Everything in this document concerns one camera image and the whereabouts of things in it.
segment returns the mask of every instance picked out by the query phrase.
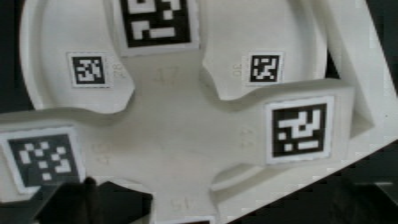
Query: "square pattern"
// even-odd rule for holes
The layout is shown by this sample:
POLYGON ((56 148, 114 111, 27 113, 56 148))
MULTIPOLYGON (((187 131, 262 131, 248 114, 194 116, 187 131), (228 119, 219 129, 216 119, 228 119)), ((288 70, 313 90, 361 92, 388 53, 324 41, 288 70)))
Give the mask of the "square pattern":
POLYGON ((333 141, 335 97, 267 105, 271 164, 328 158, 333 141))
POLYGON ((105 53, 68 53, 73 87, 111 87, 105 53))
POLYGON ((121 0, 129 47, 189 43, 189 0, 121 0))
POLYGON ((82 159, 70 127, 2 134, 2 148, 18 190, 84 180, 82 159))
POLYGON ((114 0, 123 56, 200 48, 196 0, 114 0))
POLYGON ((283 52, 257 52, 246 57, 249 85, 272 85, 283 81, 283 52))

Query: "white plastic object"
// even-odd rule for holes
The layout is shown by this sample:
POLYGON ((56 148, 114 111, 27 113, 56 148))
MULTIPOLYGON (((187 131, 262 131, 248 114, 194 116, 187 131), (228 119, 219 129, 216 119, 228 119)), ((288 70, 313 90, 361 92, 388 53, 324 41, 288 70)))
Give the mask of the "white plastic object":
POLYGON ((97 2, 26 3, 22 68, 38 110, 68 107, 116 113, 127 108, 136 86, 116 54, 105 6, 97 2))
MULTIPOLYGON (((276 11, 271 2, 281 6, 278 1, 269 1, 265 14, 276 11)), ((0 116, 0 133, 66 125, 75 127, 88 176, 100 183, 113 181, 155 195, 152 223, 189 223, 200 220, 230 222, 349 166, 398 137, 398 102, 367 3, 363 0, 299 2, 312 6, 312 12, 319 15, 320 23, 312 23, 315 29, 328 28, 328 32, 315 33, 324 38, 328 36, 344 81, 315 80, 276 85, 249 91, 251 94, 244 94, 239 100, 223 101, 216 94, 221 93, 221 85, 216 82, 210 86, 212 82, 200 80, 200 77, 207 77, 200 74, 209 47, 209 38, 203 38, 203 51, 123 61, 137 82, 136 99, 123 113, 105 116, 63 109, 0 116), (351 122, 352 88, 356 112, 351 122), (336 122, 335 130, 349 141, 333 141, 331 152, 338 152, 338 159, 322 158, 288 163, 287 166, 267 165, 271 149, 264 145, 269 139, 262 131, 267 124, 260 122, 265 105, 285 100, 288 102, 296 97, 303 99, 326 95, 340 95, 345 101, 336 113, 345 115, 342 117, 347 120, 336 122), (349 147, 344 155, 335 147, 345 143, 349 147)), ((34 0, 31 3, 34 12, 49 4, 34 0)), ((93 4, 95 8, 100 3, 88 1, 86 4, 93 4)), ((205 19, 212 18, 207 17, 210 5, 210 1, 200 1, 203 37, 210 35, 207 27, 212 21, 205 19)), ((306 23, 306 18, 313 17, 296 18, 297 24, 306 23)), ((328 46, 317 46, 326 53, 328 46)), ((308 63, 315 65, 326 63, 324 60, 326 55, 308 63)), ((233 87, 228 91, 237 96, 242 94, 233 87)), ((0 200, 26 200, 33 195, 22 195, 17 191, 0 155, 0 200)))
POLYGON ((221 99, 242 98, 262 87, 322 79, 326 24, 312 1, 219 0, 207 4, 203 64, 221 99), (280 56, 271 69, 280 67, 281 74, 271 82, 249 80, 253 55, 280 56))

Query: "dark background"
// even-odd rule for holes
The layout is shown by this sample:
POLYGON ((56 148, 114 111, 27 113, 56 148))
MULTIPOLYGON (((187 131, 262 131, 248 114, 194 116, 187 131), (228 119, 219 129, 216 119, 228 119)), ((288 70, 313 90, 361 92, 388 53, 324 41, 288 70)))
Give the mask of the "dark background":
MULTIPOLYGON (((368 4, 397 82, 398 0, 368 0, 368 4)), ((0 0, 0 113, 33 110, 18 59, 20 7, 22 0, 0 0)), ((328 76, 338 77, 333 61, 329 61, 328 71, 328 76)), ((235 223, 329 223, 335 191, 344 178, 356 183, 398 179, 398 143, 392 144, 340 173, 251 213, 235 223)))

